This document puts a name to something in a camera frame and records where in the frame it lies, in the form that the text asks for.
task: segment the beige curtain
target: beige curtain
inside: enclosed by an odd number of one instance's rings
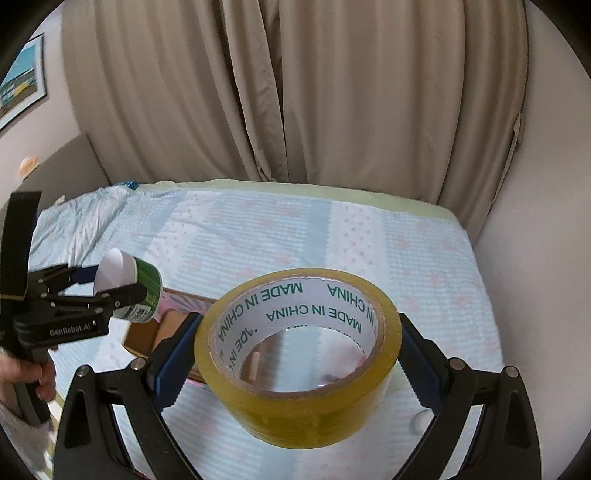
[[[527,71],[517,0],[66,0],[63,47],[113,181],[385,192],[450,208],[472,238]]]

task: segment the framed picture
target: framed picture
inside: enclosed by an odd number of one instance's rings
[[[22,48],[0,84],[0,131],[46,94],[41,34]]]

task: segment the bedsheet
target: bedsheet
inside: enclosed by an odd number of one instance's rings
[[[499,335],[466,232],[453,218],[397,212],[333,199],[238,189],[110,187],[45,210],[30,269],[59,262],[92,265],[117,247],[153,263],[163,284],[219,298],[272,271],[327,267],[380,287],[447,356],[500,371]],[[69,293],[89,294],[92,286]],[[54,359],[65,398],[80,364],[124,367],[123,321],[107,337],[63,345]],[[57,418],[59,406],[52,405]],[[390,479],[418,442],[419,405],[401,369],[369,423],[352,437],[315,450],[287,450],[250,436],[206,386],[187,383],[163,417],[205,479]],[[472,409],[443,478],[461,464],[478,419]],[[122,434],[137,468],[151,471],[121,408]]]

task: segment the tape roll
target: tape roll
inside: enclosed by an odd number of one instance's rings
[[[350,375],[311,391],[278,393],[240,379],[248,354],[284,329],[337,330],[367,359]],[[379,406],[400,352],[400,317],[378,287],[348,273],[302,268],[234,288],[205,315],[195,359],[208,386],[255,437],[284,448],[331,445],[359,430]]]

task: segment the finger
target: finger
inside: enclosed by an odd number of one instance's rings
[[[41,379],[39,380],[39,383],[41,385],[44,385],[48,382],[50,382],[51,380],[55,379],[56,377],[56,366],[53,363],[53,360],[51,357],[49,357],[45,363],[41,364],[41,369],[43,370],[43,374],[41,376]]]
[[[41,365],[35,365],[25,360],[0,355],[0,382],[4,383],[32,383],[38,381],[43,374]]]
[[[35,393],[40,400],[51,402],[56,397],[56,381],[52,380],[45,385],[39,385],[35,389]]]

